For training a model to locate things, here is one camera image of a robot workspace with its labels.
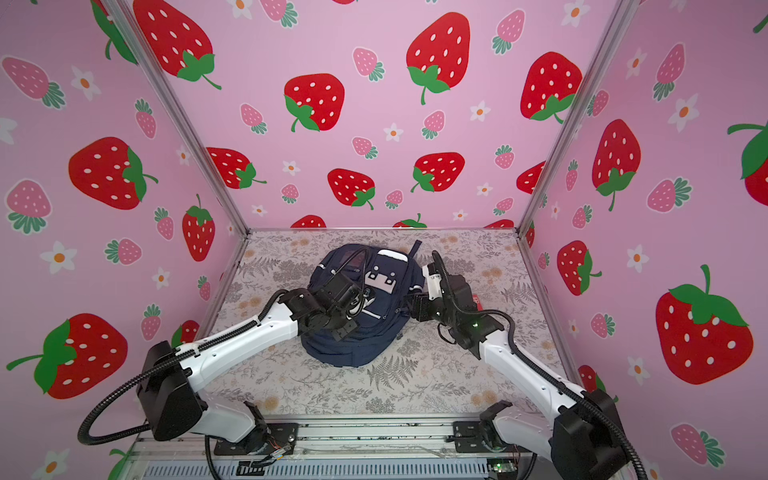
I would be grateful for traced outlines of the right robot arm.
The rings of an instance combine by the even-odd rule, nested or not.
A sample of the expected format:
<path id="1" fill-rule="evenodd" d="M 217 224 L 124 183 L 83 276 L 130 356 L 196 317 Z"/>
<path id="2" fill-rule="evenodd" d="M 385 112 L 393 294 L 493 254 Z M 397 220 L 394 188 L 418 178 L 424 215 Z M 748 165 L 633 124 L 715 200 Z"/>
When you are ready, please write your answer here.
<path id="1" fill-rule="evenodd" d="M 514 340 L 515 323 L 499 310 L 479 310 L 460 275 L 424 271 L 425 285 L 411 301 L 411 315 L 447 328 L 460 348 L 512 382 L 541 412 L 525 420 L 501 406 L 485 420 L 492 449 L 522 446 L 548 459 L 564 479 L 611 479 L 626 466 L 647 472 L 629 442 L 613 399 L 588 392 L 536 360 Z"/>

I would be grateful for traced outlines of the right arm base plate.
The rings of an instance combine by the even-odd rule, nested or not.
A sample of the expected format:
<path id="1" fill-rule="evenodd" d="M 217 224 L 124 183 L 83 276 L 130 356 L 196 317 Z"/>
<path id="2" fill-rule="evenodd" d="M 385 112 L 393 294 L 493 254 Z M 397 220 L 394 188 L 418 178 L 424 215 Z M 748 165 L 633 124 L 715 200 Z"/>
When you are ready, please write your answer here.
<path id="1" fill-rule="evenodd" d="M 529 453 L 529 450 L 505 443 L 486 421 L 455 421 L 452 433 L 445 439 L 459 453 Z"/>

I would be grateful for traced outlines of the navy blue student backpack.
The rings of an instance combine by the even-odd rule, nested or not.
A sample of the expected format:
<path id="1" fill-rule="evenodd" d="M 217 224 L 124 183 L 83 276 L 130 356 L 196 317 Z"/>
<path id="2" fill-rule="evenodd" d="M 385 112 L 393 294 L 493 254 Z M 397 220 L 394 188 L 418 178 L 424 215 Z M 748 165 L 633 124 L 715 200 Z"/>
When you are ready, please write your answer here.
<path id="1" fill-rule="evenodd" d="M 406 297 L 424 286 L 416 260 L 422 242 L 403 253 L 380 246 L 346 244 L 329 252 L 310 277 L 308 290 L 343 273 L 363 288 L 362 311 L 354 319 L 358 328 L 342 341 L 326 332 L 302 336 L 302 346 L 313 358 L 335 367 L 360 367 L 372 362 L 395 340 L 411 318 Z"/>

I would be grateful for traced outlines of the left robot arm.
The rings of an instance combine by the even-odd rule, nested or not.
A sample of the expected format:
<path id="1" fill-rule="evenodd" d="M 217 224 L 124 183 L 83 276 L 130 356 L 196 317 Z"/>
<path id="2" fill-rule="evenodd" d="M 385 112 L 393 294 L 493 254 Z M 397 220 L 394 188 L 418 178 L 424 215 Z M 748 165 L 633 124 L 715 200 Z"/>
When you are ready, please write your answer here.
<path id="1" fill-rule="evenodd" d="M 356 316 L 375 299 L 373 288 L 343 273 L 315 290 L 276 291 L 261 313 L 191 343 L 163 342 L 147 354 L 149 375 L 137 396 L 156 441 L 194 433 L 245 443 L 261 436 L 264 421 L 255 406 L 211 396 L 205 388 L 256 354 L 300 335 L 326 331 L 334 340 L 356 327 Z"/>

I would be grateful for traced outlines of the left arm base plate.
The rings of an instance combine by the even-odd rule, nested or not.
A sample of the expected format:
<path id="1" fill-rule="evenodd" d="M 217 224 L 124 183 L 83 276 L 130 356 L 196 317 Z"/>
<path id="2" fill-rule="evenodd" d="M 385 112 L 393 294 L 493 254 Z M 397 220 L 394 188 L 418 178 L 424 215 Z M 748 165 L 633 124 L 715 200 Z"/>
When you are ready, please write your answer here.
<path id="1" fill-rule="evenodd" d="M 243 440 L 231 443 L 217 440 L 214 454 L 217 456 L 256 455 L 269 456 L 274 452 L 292 455 L 298 438 L 298 423 L 274 423 L 257 425 Z"/>

